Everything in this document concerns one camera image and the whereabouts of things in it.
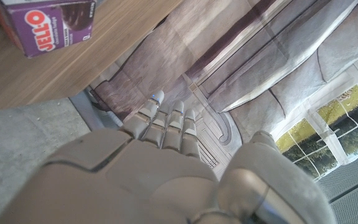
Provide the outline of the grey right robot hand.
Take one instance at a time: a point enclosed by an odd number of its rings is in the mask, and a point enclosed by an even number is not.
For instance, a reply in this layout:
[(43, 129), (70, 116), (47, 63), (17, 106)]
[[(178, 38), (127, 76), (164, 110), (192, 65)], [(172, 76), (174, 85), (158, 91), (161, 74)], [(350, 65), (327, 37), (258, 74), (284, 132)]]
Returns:
[(195, 115), (154, 92), (117, 130), (56, 150), (0, 223), (334, 223), (329, 202), (272, 136), (257, 131), (217, 177), (200, 158)]

